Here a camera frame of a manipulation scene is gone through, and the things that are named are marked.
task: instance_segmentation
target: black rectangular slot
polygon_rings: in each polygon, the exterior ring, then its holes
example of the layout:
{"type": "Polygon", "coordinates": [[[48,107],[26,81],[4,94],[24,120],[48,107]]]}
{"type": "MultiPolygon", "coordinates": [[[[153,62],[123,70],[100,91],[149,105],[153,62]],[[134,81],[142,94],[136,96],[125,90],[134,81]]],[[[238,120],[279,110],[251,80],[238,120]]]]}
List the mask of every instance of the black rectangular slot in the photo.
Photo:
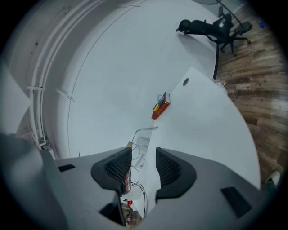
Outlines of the black rectangular slot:
{"type": "Polygon", "coordinates": [[[242,217],[252,209],[251,205],[248,204],[244,197],[234,187],[221,189],[221,192],[232,207],[237,218],[242,217]]]}
{"type": "Polygon", "coordinates": [[[66,164],[66,165],[60,166],[58,168],[59,168],[60,172],[64,172],[64,171],[70,170],[72,168],[75,168],[75,166],[72,164],[66,164]]]}

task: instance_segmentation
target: black office chair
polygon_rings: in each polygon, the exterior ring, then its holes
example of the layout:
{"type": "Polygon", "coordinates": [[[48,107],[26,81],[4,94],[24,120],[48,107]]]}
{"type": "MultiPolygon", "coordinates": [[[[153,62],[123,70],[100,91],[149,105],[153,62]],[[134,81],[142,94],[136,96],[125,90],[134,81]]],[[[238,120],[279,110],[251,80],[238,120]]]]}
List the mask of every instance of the black office chair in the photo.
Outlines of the black office chair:
{"type": "Polygon", "coordinates": [[[223,44],[220,49],[223,53],[223,48],[230,44],[232,54],[236,56],[237,54],[234,52],[233,42],[235,40],[246,40],[248,44],[251,44],[251,41],[246,37],[238,37],[238,35],[243,34],[241,27],[237,27],[234,30],[234,33],[230,35],[231,28],[234,26],[232,23],[232,16],[230,13],[223,14],[222,7],[219,8],[219,17],[220,16],[222,17],[213,24],[206,23],[206,20],[203,22],[199,20],[194,20],[192,22],[187,19],[182,20],[176,31],[183,32],[184,34],[205,35],[216,44],[223,44]]]}

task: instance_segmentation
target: white table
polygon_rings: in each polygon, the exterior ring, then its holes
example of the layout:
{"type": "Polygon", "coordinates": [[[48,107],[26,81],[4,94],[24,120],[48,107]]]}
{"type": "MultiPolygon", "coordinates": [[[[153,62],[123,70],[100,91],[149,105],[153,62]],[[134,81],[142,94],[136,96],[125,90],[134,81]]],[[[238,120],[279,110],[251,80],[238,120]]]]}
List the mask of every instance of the white table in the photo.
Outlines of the white table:
{"type": "MultiPolygon", "coordinates": [[[[154,122],[140,183],[155,206],[160,177],[156,148],[162,147],[220,162],[260,188],[260,168],[250,131],[233,102],[210,79],[190,68],[171,93],[171,104],[154,122]],[[186,86],[183,82],[189,78],[186,86]]],[[[143,198],[134,202],[144,216],[143,198]]]]}

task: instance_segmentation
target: textured black grip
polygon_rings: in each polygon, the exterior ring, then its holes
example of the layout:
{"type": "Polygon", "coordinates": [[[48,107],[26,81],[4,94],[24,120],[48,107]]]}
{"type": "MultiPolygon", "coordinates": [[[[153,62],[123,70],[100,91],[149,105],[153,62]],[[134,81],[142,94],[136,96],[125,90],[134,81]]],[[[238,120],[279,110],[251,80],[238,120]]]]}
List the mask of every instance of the textured black grip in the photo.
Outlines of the textured black grip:
{"type": "Polygon", "coordinates": [[[92,166],[93,179],[104,189],[115,190],[119,194],[120,185],[131,168],[132,149],[125,148],[92,166]]]}
{"type": "Polygon", "coordinates": [[[191,164],[161,148],[156,148],[156,169],[161,182],[156,201],[182,196],[196,180],[196,170],[191,164]]]}

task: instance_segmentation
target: wooden floor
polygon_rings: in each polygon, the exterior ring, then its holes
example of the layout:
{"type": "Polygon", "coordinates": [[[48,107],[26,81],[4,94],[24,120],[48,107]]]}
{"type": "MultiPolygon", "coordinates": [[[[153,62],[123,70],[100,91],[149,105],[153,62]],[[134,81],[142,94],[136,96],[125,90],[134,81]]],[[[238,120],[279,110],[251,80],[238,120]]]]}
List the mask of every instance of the wooden floor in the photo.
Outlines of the wooden floor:
{"type": "Polygon", "coordinates": [[[282,171],[288,162],[288,75],[286,60],[268,26],[247,6],[236,14],[249,20],[253,28],[220,52],[217,79],[226,82],[228,96],[246,120],[256,144],[261,182],[274,171],[282,171]]]}

